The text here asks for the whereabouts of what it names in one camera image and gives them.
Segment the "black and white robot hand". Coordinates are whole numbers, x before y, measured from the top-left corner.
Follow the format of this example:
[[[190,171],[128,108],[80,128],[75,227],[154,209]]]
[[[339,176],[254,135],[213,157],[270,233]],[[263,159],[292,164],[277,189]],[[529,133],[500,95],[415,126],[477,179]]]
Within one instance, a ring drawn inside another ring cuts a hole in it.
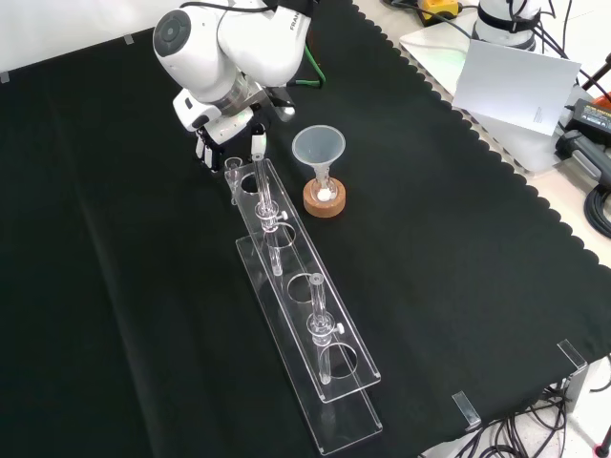
[[[223,145],[242,132],[251,135],[251,154],[264,155],[266,128],[255,119],[262,107],[259,101],[239,108],[236,114],[222,114],[216,106],[198,102],[182,89],[173,107],[182,126],[197,136],[196,156],[210,171],[216,173],[223,167]]]

